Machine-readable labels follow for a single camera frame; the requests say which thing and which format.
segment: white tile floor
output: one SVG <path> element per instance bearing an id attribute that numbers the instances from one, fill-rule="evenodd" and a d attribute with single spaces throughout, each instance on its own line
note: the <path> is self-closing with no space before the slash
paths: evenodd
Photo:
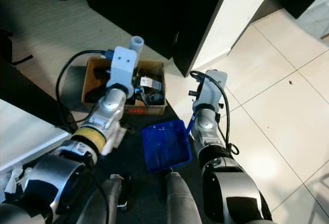
<path id="1" fill-rule="evenodd" d="M 2 26 L 15 33 L 14 60 L 34 56 L 18 69 L 52 96 L 68 57 L 125 45 L 130 38 L 85 0 L 0 0 L 0 5 Z M 329 223 L 329 39 L 319 40 L 328 32 L 326 6 L 297 21 L 281 10 L 251 25 L 230 55 L 203 69 L 228 73 L 231 139 L 241 151 L 236 159 L 281 224 Z M 143 55 L 166 61 L 148 47 Z M 166 82 L 167 98 L 187 124 L 192 115 L 187 93 L 197 83 L 183 78 L 173 63 L 166 66 Z"/>
<path id="2" fill-rule="evenodd" d="M 228 73 L 236 159 L 277 223 L 329 223 L 329 39 L 319 39 L 329 13 L 321 9 L 298 20 L 281 10 L 254 23 L 230 55 L 209 67 Z M 176 83 L 168 85 L 168 99 L 187 123 L 186 93 L 196 84 L 178 75 L 168 66 L 166 80 Z"/>

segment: blue plastic tray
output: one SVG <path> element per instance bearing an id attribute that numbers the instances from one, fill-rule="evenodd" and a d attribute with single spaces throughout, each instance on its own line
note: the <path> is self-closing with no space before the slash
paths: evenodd
<path id="1" fill-rule="evenodd" d="M 148 172 L 169 169 L 192 160 L 190 142 L 182 120 L 173 120 L 142 129 Z"/>

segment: yellow band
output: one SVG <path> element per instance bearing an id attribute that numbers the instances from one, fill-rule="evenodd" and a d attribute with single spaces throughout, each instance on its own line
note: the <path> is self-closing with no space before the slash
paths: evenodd
<path id="1" fill-rule="evenodd" d="M 98 152 L 101 153 L 102 148 L 105 145 L 105 138 L 100 132 L 89 127 L 82 127 L 73 134 L 73 136 L 76 135 L 89 139 L 97 147 Z"/>

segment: white cylinder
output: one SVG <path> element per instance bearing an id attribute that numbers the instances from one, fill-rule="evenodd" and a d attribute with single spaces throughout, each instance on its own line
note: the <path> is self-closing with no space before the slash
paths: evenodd
<path id="1" fill-rule="evenodd" d="M 135 35 L 130 39 L 129 49 L 132 49 L 137 52 L 137 59 L 143 49 L 143 45 L 144 39 L 140 36 Z"/>

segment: cardboard box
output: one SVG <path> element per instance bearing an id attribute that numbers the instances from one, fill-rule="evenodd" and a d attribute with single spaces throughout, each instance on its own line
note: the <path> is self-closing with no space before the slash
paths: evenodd
<path id="1" fill-rule="evenodd" d="M 85 102 L 86 94 L 93 90 L 94 88 L 99 87 L 102 83 L 101 80 L 96 79 L 94 75 L 94 68 L 96 67 L 108 67 L 110 68 L 111 61 L 101 57 L 91 57 L 87 63 L 86 75 L 84 78 L 84 84 L 82 89 L 81 102 L 84 106 L 91 109 L 93 103 Z M 136 102 L 135 105 L 124 106 L 124 111 L 129 114 L 139 114 L 139 115 L 163 115 L 165 111 L 166 103 L 166 85 L 165 85 L 165 69 L 162 62 L 152 61 L 152 60 L 139 60 L 138 69 L 143 68 L 145 75 L 147 76 L 161 76 L 162 78 L 162 95 L 164 99 L 163 105 L 150 105 L 143 106 L 143 102 Z"/>

